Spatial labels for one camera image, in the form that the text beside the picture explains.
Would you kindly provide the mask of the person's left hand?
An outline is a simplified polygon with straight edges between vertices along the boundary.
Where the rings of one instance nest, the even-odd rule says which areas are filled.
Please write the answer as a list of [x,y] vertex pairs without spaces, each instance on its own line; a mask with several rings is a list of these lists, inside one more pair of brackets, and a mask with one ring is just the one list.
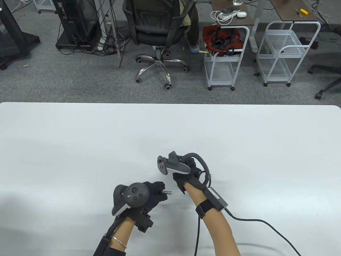
[[147,202],[138,210],[139,215],[148,214],[160,202],[166,201],[168,199],[167,194],[163,192],[165,189],[165,184],[162,181],[157,181],[154,183],[143,182],[143,184],[149,190],[149,197]]

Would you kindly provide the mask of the person's right hand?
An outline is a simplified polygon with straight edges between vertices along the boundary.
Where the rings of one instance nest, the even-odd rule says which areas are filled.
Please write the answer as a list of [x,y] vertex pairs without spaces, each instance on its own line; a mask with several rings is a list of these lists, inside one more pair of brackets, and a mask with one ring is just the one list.
[[180,189],[180,191],[183,194],[185,194],[186,191],[186,189],[184,188],[185,183],[189,183],[196,189],[204,191],[207,187],[199,181],[201,169],[196,167],[194,158],[187,158],[184,161],[184,164],[190,167],[189,174],[173,173],[173,180],[177,183],[177,186]]

